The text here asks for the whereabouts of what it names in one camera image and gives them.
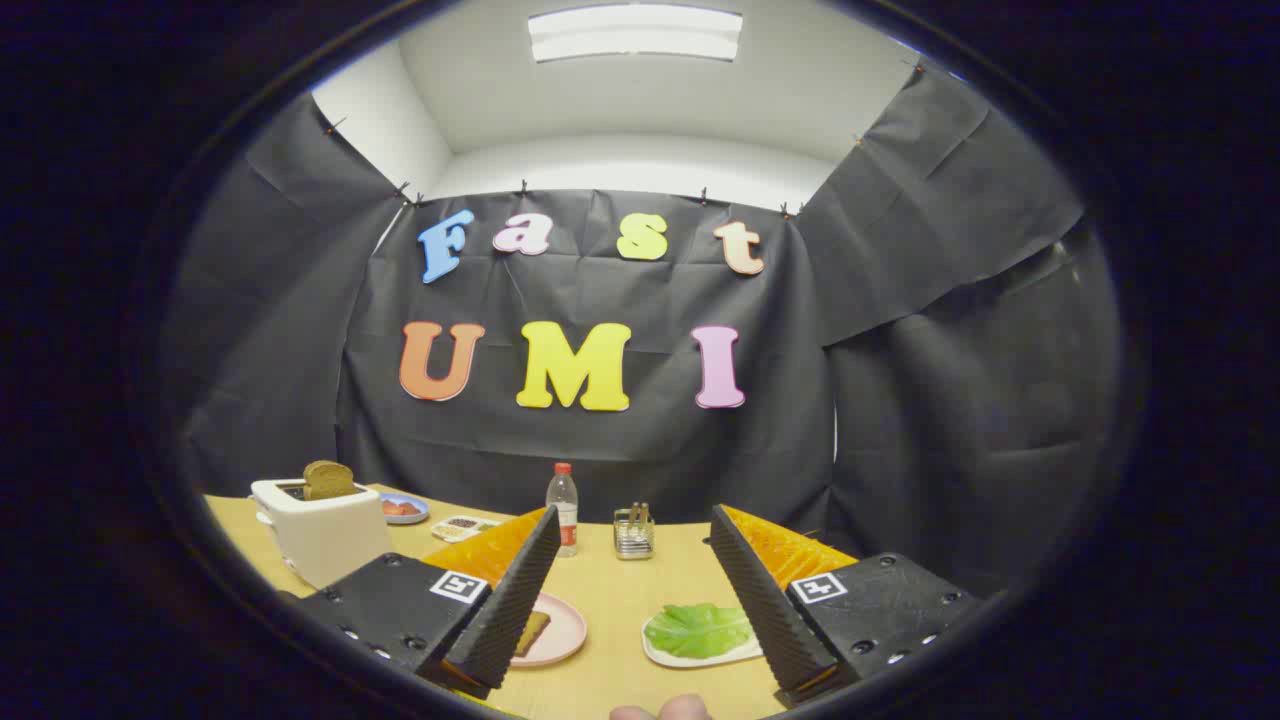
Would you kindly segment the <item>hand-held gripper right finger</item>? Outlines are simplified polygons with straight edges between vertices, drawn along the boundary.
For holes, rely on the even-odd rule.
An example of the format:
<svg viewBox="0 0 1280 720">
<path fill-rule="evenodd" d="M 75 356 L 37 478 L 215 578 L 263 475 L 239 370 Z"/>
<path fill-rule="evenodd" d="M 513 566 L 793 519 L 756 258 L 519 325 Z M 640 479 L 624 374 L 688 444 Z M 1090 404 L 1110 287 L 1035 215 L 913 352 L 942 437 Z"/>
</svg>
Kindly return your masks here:
<svg viewBox="0 0 1280 720">
<path fill-rule="evenodd" d="M 723 503 L 712 509 L 709 546 L 786 707 L 899 666 L 980 605 L 901 553 L 855 559 Z"/>
</svg>

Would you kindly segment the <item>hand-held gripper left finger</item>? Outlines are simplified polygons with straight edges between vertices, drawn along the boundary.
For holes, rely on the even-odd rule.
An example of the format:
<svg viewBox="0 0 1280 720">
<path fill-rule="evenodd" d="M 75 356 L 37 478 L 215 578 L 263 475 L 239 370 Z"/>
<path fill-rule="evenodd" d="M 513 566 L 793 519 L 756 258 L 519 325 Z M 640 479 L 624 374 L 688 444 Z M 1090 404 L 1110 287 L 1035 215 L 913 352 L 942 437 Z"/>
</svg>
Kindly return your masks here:
<svg viewBox="0 0 1280 720">
<path fill-rule="evenodd" d="M 424 559 L 383 553 L 294 606 L 375 660 L 484 700 L 559 548 L 558 512 L 536 509 Z"/>
</svg>

